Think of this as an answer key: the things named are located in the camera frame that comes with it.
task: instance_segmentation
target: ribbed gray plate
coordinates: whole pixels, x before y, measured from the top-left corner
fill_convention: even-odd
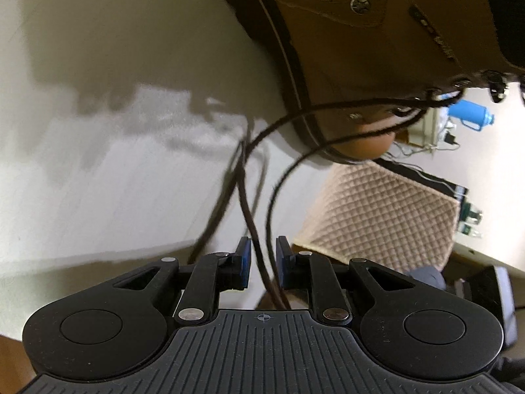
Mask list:
[[[313,321],[307,311],[221,310],[205,326],[180,329],[155,362],[100,383],[37,377],[26,394],[497,394],[490,377],[422,383],[390,373],[350,331]]]

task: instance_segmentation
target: blue thermos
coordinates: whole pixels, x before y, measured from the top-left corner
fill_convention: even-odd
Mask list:
[[[448,115],[460,119],[463,126],[476,132],[481,132],[483,127],[494,124],[494,115],[486,107],[465,100],[451,105],[448,108]],[[466,124],[467,122],[473,123],[475,126]]]

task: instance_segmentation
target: shoe sole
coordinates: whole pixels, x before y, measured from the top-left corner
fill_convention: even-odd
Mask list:
[[[289,113],[300,113],[311,107],[299,57],[290,44],[290,34],[274,0],[226,0],[235,10],[237,20],[248,36],[259,42],[272,56],[282,80],[284,106]],[[292,122],[303,143],[316,148],[326,140],[313,115]],[[321,151],[323,157],[341,164],[355,163],[336,149]]]

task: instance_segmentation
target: triangular cutout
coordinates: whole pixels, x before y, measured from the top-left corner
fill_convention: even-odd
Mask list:
[[[149,270],[143,273],[137,274],[131,279],[128,278],[127,280],[120,281],[120,283],[117,283],[115,287],[119,289],[128,289],[131,291],[144,290],[146,289],[146,286],[150,283],[150,281],[153,280],[153,278],[159,270],[159,267],[150,268]]]
[[[377,281],[377,284],[381,286],[384,291],[402,291],[404,289],[411,289],[414,287],[414,284],[409,281],[403,280],[402,278],[396,277],[394,274],[387,273],[380,270],[379,268],[369,268],[368,272],[374,280]]]

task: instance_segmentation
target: shoe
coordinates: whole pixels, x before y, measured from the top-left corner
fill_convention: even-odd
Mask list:
[[[268,50],[287,110],[369,98],[420,98],[487,88],[494,102],[520,81],[525,95],[525,0],[227,0]],[[295,129],[310,147],[400,119],[387,105],[305,115]],[[394,134],[329,148],[338,163],[383,154]]]

